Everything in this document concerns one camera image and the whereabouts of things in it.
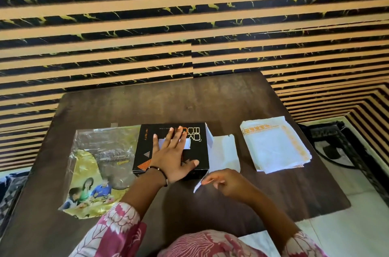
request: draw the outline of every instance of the bracelet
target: bracelet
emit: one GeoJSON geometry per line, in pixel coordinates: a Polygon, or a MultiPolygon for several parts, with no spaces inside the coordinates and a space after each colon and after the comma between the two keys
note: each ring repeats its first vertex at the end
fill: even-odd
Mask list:
{"type": "Polygon", "coordinates": [[[149,167],[146,169],[146,171],[148,171],[150,168],[157,169],[158,171],[161,171],[161,173],[163,174],[163,176],[164,176],[165,179],[166,179],[166,184],[165,184],[165,186],[168,186],[168,176],[166,176],[165,172],[163,172],[161,168],[156,167],[156,166],[149,166],[149,167]]]}

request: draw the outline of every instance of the black box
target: black box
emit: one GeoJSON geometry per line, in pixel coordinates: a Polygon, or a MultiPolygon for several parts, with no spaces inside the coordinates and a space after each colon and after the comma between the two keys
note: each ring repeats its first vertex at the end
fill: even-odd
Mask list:
{"type": "Polygon", "coordinates": [[[183,123],[183,124],[142,124],[140,126],[137,150],[135,152],[133,173],[136,176],[143,174],[150,166],[153,154],[153,135],[157,134],[158,139],[165,138],[170,127],[182,126],[187,132],[187,138],[191,139],[190,149],[182,152],[181,164],[188,160],[199,160],[199,165],[192,170],[185,179],[201,179],[209,169],[207,136],[205,123],[183,123]]]}

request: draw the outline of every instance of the pink patterned clothing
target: pink patterned clothing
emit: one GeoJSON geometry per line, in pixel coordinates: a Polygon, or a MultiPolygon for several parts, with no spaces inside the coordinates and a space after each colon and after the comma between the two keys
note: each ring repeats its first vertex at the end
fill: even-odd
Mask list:
{"type": "MultiPolygon", "coordinates": [[[[140,222],[138,212],[129,204],[118,203],[91,228],[69,257],[131,257],[135,256],[146,225],[140,222]]],[[[173,256],[239,256],[267,257],[236,236],[221,231],[204,230],[183,235],[159,257],[173,256]]],[[[302,231],[291,238],[282,257],[326,257],[324,252],[302,231]]]]}

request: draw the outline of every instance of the dark brown table top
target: dark brown table top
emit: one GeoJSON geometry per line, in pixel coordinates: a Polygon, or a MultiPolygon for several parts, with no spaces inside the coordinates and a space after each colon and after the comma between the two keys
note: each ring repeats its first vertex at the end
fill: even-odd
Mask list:
{"type": "MultiPolygon", "coordinates": [[[[350,207],[350,202],[259,72],[123,86],[66,94],[42,144],[9,227],[0,256],[68,256],[97,219],[78,220],[57,208],[76,129],[142,123],[207,122],[214,136],[234,134],[241,173],[299,221],[350,207]],[[244,120],[285,116],[312,154],[304,168],[256,172],[239,125],[244,120]]],[[[146,256],[180,235],[215,229],[236,236],[264,230],[247,206],[212,186],[193,194],[196,181],[163,188],[144,221],[139,250],[146,256]]]]}

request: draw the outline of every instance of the blue shirt in picture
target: blue shirt in picture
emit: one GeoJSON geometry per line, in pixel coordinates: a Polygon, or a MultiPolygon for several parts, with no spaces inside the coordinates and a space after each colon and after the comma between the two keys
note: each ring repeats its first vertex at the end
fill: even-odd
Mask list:
{"type": "Polygon", "coordinates": [[[110,185],[106,185],[105,187],[102,187],[102,185],[96,186],[95,189],[92,191],[91,195],[95,198],[102,197],[102,196],[108,196],[112,191],[112,187],[110,185]]]}

